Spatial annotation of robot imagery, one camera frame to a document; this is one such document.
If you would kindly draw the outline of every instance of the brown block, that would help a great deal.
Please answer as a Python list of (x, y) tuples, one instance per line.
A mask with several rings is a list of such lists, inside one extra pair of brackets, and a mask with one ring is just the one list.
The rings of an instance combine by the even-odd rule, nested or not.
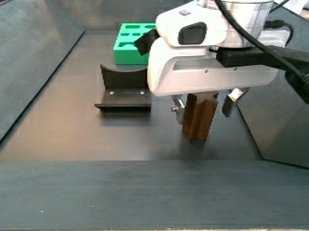
[(182, 131), (189, 140), (206, 140), (217, 111), (217, 91), (188, 95)]

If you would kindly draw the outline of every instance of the black cable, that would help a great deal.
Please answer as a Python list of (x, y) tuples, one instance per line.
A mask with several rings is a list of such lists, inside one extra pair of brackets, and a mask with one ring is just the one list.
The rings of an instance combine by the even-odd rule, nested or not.
[(284, 0), (270, 11), (269, 13), (273, 13), (276, 10), (280, 9), (281, 6), (284, 6), (291, 0)]
[(309, 84), (309, 76), (301, 73), (296, 67), (282, 58), (280, 57), (240, 26), (233, 16), (229, 13), (225, 5), (221, 0), (216, 0), (217, 7), (224, 14), (225, 18), (229, 21), (229, 24), (233, 26), (240, 35), (266, 54), (269, 55), (287, 69), (295, 74), (296, 78), (304, 83)]
[(288, 46), (291, 41), (292, 41), (292, 38), (295, 36), (295, 28), (289, 23), (285, 23), (285, 26), (291, 29), (291, 36), (289, 36), (289, 39), (287, 40), (287, 43), (285, 43), (285, 45)]

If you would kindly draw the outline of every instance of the green block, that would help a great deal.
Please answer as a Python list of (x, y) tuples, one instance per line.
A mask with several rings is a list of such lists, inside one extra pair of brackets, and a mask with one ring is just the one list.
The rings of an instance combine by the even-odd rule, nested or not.
[(114, 45), (114, 57), (117, 64), (141, 65), (149, 63), (150, 54), (141, 55), (134, 42), (149, 31), (155, 29), (155, 23), (123, 23)]

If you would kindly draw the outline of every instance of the bin floor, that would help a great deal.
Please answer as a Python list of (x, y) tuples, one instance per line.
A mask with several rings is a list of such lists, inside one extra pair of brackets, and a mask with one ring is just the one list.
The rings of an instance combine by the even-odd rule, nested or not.
[(0, 161), (261, 160), (238, 110), (221, 112), (225, 92), (206, 142), (189, 142), (170, 112), (170, 97), (153, 96), (147, 112), (102, 113), (101, 64), (115, 65), (117, 32), (87, 32), (0, 146)]

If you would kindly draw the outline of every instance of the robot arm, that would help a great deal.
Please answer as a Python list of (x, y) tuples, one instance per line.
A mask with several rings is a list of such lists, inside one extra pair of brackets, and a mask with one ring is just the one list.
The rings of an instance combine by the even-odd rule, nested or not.
[[(269, 0), (196, 0), (158, 15), (161, 37), (151, 46), (147, 72), (157, 96), (236, 88), (229, 98), (237, 103), (248, 88), (269, 84), (278, 69), (287, 69), (299, 79), (289, 83), (299, 84), (293, 88), (308, 99), (308, 75), (281, 58), (281, 51), (264, 46), (284, 48), (289, 38), (287, 31), (262, 32), (270, 7)], [(266, 51), (260, 51), (260, 43)]]

